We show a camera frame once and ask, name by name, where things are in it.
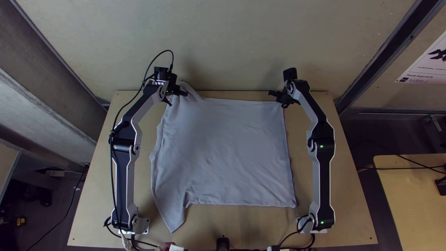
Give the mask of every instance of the black cable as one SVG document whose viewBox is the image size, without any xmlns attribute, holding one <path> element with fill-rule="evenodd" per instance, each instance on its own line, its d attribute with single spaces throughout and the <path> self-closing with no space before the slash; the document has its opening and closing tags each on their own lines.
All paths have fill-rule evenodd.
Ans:
<svg viewBox="0 0 446 251">
<path fill-rule="evenodd" d="M 296 248 L 296 247 L 281 247 L 280 249 L 292 249 L 292 250 L 297 250 L 297 251 L 299 251 L 299 250 L 305 250 L 305 249 L 310 249 L 311 250 L 311 247 L 313 246 L 313 244 L 315 243 L 315 240 L 316 240 L 316 236 L 315 236 L 315 234 L 311 234 L 311 243 L 310 244 L 308 244 L 306 247 L 302 247 L 302 248 Z"/>
<path fill-rule="evenodd" d="M 37 243 L 39 243 L 39 241 L 41 241 L 47 234 L 49 234 L 52 230 L 54 230 L 60 223 L 62 223 L 62 221 L 65 220 L 66 216 L 68 215 L 68 213 L 70 212 L 71 209 L 71 205 L 73 204 L 74 201 L 74 196 L 76 195 L 76 189 L 79 186 L 80 181 L 82 180 L 82 178 L 84 177 L 85 171 L 87 171 L 89 165 L 84 165 L 84 170 L 82 171 L 82 174 L 80 175 L 80 179 L 78 181 L 78 183 L 76 184 L 76 187 L 74 187 L 74 192 L 73 192 L 73 196 L 71 198 L 71 202 L 70 205 L 68 206 L 68 209 L 66 210 L 65 216 L 63 217 L 63 219 L 61 219 L 54 227 L 52 227 L 52 229 L 50 229 L 48 232 L 46 232 L 42 237 L 40 237 L 40 239 L 38 241 L 36 241 L 33 245 L 31 245 L 26 251 L 29 251 L 30 249 L 32 249 L 35 245 L 37 245 Z"/>
<path fill-rule="evenodd" d="M 154 61 L 155 61 L 161 54 L 166 53 L 166 52 L 170 52 L 170 53 L 172 54 L 172 62 L 171 62 L 171 65 L 169 66 L 169 71 L 172 70 L 172 68 L 173 68 L 173 58 L 174 58 L 174 57 L 173 57 L 173 51 L 171 51 L 171 50 L 163 50 L 162 52 L 158 53 L 158 55 L 156 55 L 156 57 L 153 58 L 152 61 L 150 62 L 149 66 L 147 67 L 147 69 L 146 69 L 146 71 L 145 71 L 145 74 L 144 74 L 144 77 L 143 77 L 143 83 L 145 83 L 145 82 L 147 81 L 146 76 L 147 76 L 147 73 L 149 72 L 150 66 L 153 64 L 153 62 L 154 62 Z"/>
<path fill-rule="evenodd" d="M 311 219 L 307 219 L 307 221 L 302 225 L 302 227 L 301 227 L 300 229 L 298 229 L 298 230 L 295 231 L 295 232 L 292 232 L 291 234 L 289 234 L 289 235 L 287 235 L 285 238 L 283 238 L 283 240 L 278 244 L 278 246 L 280 247 L 280 246 L 282 245 L 282 243 L 283 243 L 286 239 L 288 239 L 288 237 L 292 236 L 293 234 L 297 234 L 297 233 L 302 232 L 303 228 L 304 228 L 304 227 L 307 225 L 307 223 L 310 222 L 310 221 L 311 221 Z"/>
<path fill-rule="evenodd" d="M 418 163 L 418 162 L 416 162 L 416 161 L 414 161 L 414 160 L 408 159 L 408 158 L 402 156 L 401 154 L 398 154 L 398 153 L 396 153 L 395 151 L 393 151 L 393 150 L 391 150 L 391 149 L 389 149 L 389 148 L 387 148 L 387 147 L 385 147 L 385 146 L 383 146 L 383 145 L 381 145 L 381 144 L 378 144 L 378 143 L 376 143 L 376 142 L 374 142 L 374 141 L 372 141 L 372 140 L 369 140 L 369 139 L 362 140 L 362 141 L 360 141 L 359 143 L 355 144 L 355 146 L 356 146 L 356 145 L 360 145 L 360 144 L 365 143 L 365 142 L 368 142 L 368 143 L 370 143 L 370 144 L 373 144 L 373 145 L 376 145 L 376 146 L 378 146 L 378 147 L 381 147 L 382 149 L 384 149 L 384 150 L 386 150 L 386 151 L 388 151 L 388 152 L 390 152 L 390 153 L 392 153 L 392 154 L 394 154 L 394 155 L 396 155 L 396 156 L 398 156 L 398 157 L 400 157 L 400 158 L 402 158 L 402 159 L 405 159 L 405 160 L 407 160 L 407 161 L 409 161 L 409 162 L 412 162 L 412 163 L 414 163 L 414 164 L 417 164 L 417 165 L 422 166 L 422 168 L 421 168 L 421 167 L 407 167 L 407 168 L 393 168 L 393 169 L 391 169 L 391 168 L 380 168 L 380 169 L 378 169 L 378 168 L 365 168 L 365 169 L 377 169 L 377 170 L 429 169 L 429 170 L 432 170 L 432 171 L 434 171 L 434 172 L 438 172 L 438 173 L 446 174 L 446 172 L 442 172 L 442 171 L 438 171 L 438 170 L 435 170 L 435 169 L 434 169 L 434 168 L 442 167 L 443 165 L 439 165 L 439 166 L 427 166 L 427 165 L 423 165 L 423 164 Z"/>
<path fill-rule="evenodd" d="M 140 251 L 135 245 L 135 235 L 134 234 L 131 235 L 130 242 L 131 242 L 131 246 L 133 247 L 134 250 Z"/>
<path fill-rule="evenodd" d="M 362 169 L 374 169 L 374 170 L 407 170 L 407 169 L 431 169 L 431 168 L 439 168 L 444 167 L 445 165 L 437 165 L 430 167 L 402 167 L 402 168 L 376 168 L 376 167 L 363 167 Z"/>
</svg>

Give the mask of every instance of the beige wall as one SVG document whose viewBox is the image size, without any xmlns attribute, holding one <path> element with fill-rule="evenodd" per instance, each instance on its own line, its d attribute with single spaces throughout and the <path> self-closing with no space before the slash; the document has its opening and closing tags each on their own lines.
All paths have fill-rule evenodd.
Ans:
<svg viewBox="0 0 446 251">
<path fill-rule="evenodd" d="M 353 106 L 446 110 L 446 85 L 394 83 L 445 30 L 446 7 L 443 7 Z"/>
<path fill-rule="evenodd" d="M 8 0 L 0 1 L 0 67 L 75 127 L 98 139 L 106 112 Z"/>
<path fill-rule="evenodd" d="M 137 89 L 150 60 L 198 90 L 281 88 L 296 67 L 340 96 L 414 0 L 18 0 L 98 96 Z M 156 65 L 168 66 L 169 56 Z"/>
</svg>

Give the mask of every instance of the folded cloth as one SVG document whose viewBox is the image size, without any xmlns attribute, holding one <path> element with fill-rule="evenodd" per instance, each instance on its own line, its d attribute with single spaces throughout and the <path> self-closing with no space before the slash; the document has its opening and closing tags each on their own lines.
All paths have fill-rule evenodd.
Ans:
<svg viewBox="0 0 446 251">
<path fill-rule="evenodd" d="M 191 204 L 296 207 L 280 103 L 172 96 L 150 154 L 152 193 L 170 232 Z"/>
</svg>

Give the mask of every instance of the plywood tabletop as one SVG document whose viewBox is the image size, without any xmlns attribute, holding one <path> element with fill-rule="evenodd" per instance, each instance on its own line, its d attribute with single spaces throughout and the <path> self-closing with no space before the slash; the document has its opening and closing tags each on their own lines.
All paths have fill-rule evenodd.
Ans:
<svg viewBox="0 0 446 251">
<path fill-rule="evenodd" d="M 11 177 L 11 169 L 19 151 L 0 144 L 0 202 Z"/>
<path fill-rule="evenodd" d="M 446 154 L 403 155 L 427 166 L 446 163 Z M 419 167 L 396 155 L 374 157 L 377 168 Z M 381 184 L 404 251 L 443 250 L 446 236 L 446 196 L 434 181 L 445 174 L 429 169 L 378 170 Z"/>
<path fill-rule="evenodd" d="M 268 96 L 268 92 L 257 91 L 211 91 L 199 94 L 209 98 L 274 100 L 274 97 Z M 107 140 L 116 112 L 133 95 L 135 91 L 118 91 L 113 96 L 77 207 L 69 245 L 122 247 L 120 239 L 103 228 L 103 222 L 113 208 L 110 147 Z M 334 127 L 336 139 L 331 192 L 336 223 L 328 230 L 328 234 L 316 235 L 314 246 L 375 244 L 377 241 L 370 213 L 333 100 L 326 92 L 313 92 L 313 95 Z M 164 103 L 154 105 L 139 123 L 143 139 L 142 151 L 135 164 L 134 201 L 139 207 L 140 216 L 151 219 L 151 229 L 147 235 L 139 235 L 137 239 L 154 244 L 174 241 L 187 249 L 214 249 L 216 239 L 225 235 L 230 239 L 231 248 L 266 249 L 296 230 L 295 218 L 308 213 L 312 201 L 312 164 L 305 139 L 309 120 L 302 107 L 291 105 L 284 110 L 297 208 L 192 205 L 185 211 L 185 223 L 171 234 L 157 211 L 150 185 L 149 154 L 155 145 L 156 126 L 165 106 Z M 299 247 L 309 241 L 310 236 L 302 234 L 294 235 L 284 244 Z"/>
</svg>

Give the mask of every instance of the power cord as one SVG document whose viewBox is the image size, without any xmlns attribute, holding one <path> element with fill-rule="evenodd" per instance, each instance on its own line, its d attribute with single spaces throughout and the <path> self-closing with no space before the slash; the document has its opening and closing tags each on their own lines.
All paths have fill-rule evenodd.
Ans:
<svg viewBox="0 0 446 251">
<path fill-rule="evenodd" d="M 395 151 L 393 151 L 393 150 L 391 150 L 391 149 L 389 149 L 389 148 L 387 148 L 387 147 L 385 147 L 385 146 L 383 146 L 383 145 L 381 145 L 381 144 L 379 144 L 379 143 L 376 143 L 376 142 L 374 142 L 374 141 L 372 141 L 372 140 L 370 140 L 370 139 L 362 140 L 362 141 L 358 142 L 357 144 L 355 144 L 354 146 L 356 146 L 356 145 L 360 145 L 360 144 L 362 144 L 362 143 L 370 143 L 370 144 L 372 144 L 372 145 L 378 146 L 378 147 L 380 147 L 380 148 L 382 148 L 382 149 L 384 149 L 384 150 L 390 152 L 390 153 L 393 154 L 393 155 L 396 155 L 396 156 L 398 156 L 398 157 L 400 157 L 400 158 L 402 158 L 402 159 L 405 159 L 405 160 L 407 160 L 407 161 L 409 161 L 409 162 L 412 162 L 412 163 L 414 163 L 414 164 L 420 165 L 420 166 L 422 166 L 422 167 L 404 167 L 404 168 L 376 168 L 376 167 L 363 167 L 363 168 L 361 168 L 361 169 L 375 169 L 375 170 L 429 169 L 429 170 L 432 170 L 432 171 L 434 171 L 434 172 L 438 172 L 438 173 L 446 174 L 446 172 L 442 172 L 442 171 L 439 171 L 439 170 L 435 170 L 435 169 L 434 169 L 434 168 L 444 167 L 445 165 L 437 165 L 437 166 L 427 166 L 427 165 L 423 165 L 423 164 L 421 164 L 421 163 L 418 163 L 417 161 L 408 159 L 408 158 L 402 156 L 401 154 L 398 154 L 398 153 L 396 153 Z"/>
<path fill-rule="evenodd" d="M 65 219 L 66 216 L 68 215 L 68 213 L 70 212 L 71 206 L 73 204 L 74 201 L 74 196 L 76 195 L 76 189 L 79 186 L 80 181 L 82 180 L 82 178 L 84 177 L 85 172 L 87 171 L 88 167 L 90 165 L 85 164 L 84 165 L 84 170 L 82 171 L 82 174 L 80 175 L 80 179 L 78 181 L 78 183 L 76 184 L 76 186 L 74 187 L 74 191 L 73 191 L 73 196 L 71 198 L 71 202 L 70 205 L 68 206 L 68 209 L 66 210 L 65 216 L 63 217 L 63 219 L 61 219 L 54 227 L 52 227 L 52 229 L 50 229 L 48 232 L 46 232 L 42 237 L 40 237 L 40 239 L 38 241 L 36 241 L 33 245 L 31 245 L 26 251 L 31 250 L 35 245 L 37 245 L 37 243 L 39 243 L 43 238 L 45 238 L 45 236 L 47 236 L 51 231 L 53 231 L 60 223 L 62 223 Z"/>
<path fill-rule="evenodd" d="M 301 217 L 301 218 L 299 218 L 299 220 L 297 220 L 297 226 L 299 225 L 299 221 L 303 218 L 303 217 Z M 302 225 L 302 227 L 300 228 L 300 229 L 297 229 L 297 231 L 295 231 L 295 232 L 292 232 L 292 233 L 290 233 L 289 235 L 287 235 L 285 238 L 283 238 L 283 240 L 281 241 L 281 242 L 279 242 L 279 244 L 278 244 L 278 246 L 279 246 L 279 249 L 292 249 L 292 250 L 296 250 L 296 251 L 300 251 L 300 250 L 305 250 L 305 249 L 308 249 L 308 251 L 311 251 L 311 247 L 313 246 L 313 244 L 315 243 L 315 240 L 316 240 L 316 236 L 315 236 L 315 234 L 311 234 L 311 242 L 310 242 L 310 244 L 308 244 L 307 246 L 305 246 L 305 247 L 281 247 L 281 245 L 283 244 L 283 242 L 286 240 L 286 239 L 288 239 L 288 237 L 290 237 L 290 236 L 292 236 L 292 235 L 294 235 L 294 234 L 297 234 L 297 233 L 300 233 L 300 232 L 302 232 L 302 230 L 305 228 L 305 226 L 309 223 L 309 222 L 311 222 L 312 220 L 311 219 L 307 219 L 307 221 Z"/>
</svg>

